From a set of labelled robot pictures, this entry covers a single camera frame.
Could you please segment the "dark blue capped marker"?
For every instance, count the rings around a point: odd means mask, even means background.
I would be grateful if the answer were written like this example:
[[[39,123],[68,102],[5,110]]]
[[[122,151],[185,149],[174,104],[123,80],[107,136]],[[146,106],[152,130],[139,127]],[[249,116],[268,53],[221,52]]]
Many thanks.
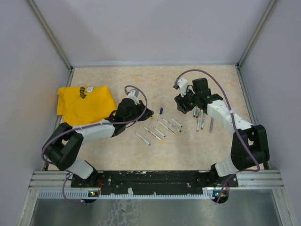
[[[166,122],[167,124],[169,124],[170,126],[172,126],[174,129],[176,129],[179,132],[182,132],[180,128],[176,127],[174,124],[172,124],[171,122],[169,122],[168,120],[161,118],[164,122]]]

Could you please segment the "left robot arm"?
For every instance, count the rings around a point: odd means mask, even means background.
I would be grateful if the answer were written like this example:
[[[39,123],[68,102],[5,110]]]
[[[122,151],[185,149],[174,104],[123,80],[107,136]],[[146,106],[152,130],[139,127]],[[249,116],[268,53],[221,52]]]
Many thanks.
[[[48,164],[80,177],[82,183],[92,187],[97,183],[98,175],[91,164],[78,157],[82,145],[115,137],[124,132],[128,124],[145,121],[153,114],[141,100],[136,104],[134,100],[124,98],[117,110],[100,122],[84,126],[71,126],[66,122],[60,124],[44,144],[42,157]]]

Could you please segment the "blue eraser-cap white marker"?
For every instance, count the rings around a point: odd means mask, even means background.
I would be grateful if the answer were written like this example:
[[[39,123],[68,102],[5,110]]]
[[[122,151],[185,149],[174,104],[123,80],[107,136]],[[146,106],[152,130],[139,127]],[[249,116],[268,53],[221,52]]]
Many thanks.
[[[158,128],[153,127],[161,136],[166,137],[163,132],[161,132]]]

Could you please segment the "yellow capped clear pen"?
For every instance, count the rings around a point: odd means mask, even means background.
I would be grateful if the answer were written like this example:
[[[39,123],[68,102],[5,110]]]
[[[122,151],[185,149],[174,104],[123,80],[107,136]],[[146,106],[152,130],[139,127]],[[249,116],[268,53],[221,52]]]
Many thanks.
[[[164,127],[167,131],[169,131],[171,134],[173,134],[174,136],[176,135],[168,126],[166,126],[165,124],[163,124],[160,121],[157,121],[162,127]]]

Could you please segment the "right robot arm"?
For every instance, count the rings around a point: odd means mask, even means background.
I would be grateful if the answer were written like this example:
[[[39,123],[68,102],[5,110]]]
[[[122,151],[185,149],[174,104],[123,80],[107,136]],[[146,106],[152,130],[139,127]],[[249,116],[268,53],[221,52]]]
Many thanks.
[[[269,160],[269,147],[266,129],[262,125],[253,125],[234,113],[218,94],[212,94],[205,78],[192,81],[188,88],[186,79],[179,79],[174,88],[180,90],[174,100],[177,109],[186,114],[194,107],[220,123],[232,137],[230,156],[211,166],[210,181],[221,186],[227,175],[263,164]]]

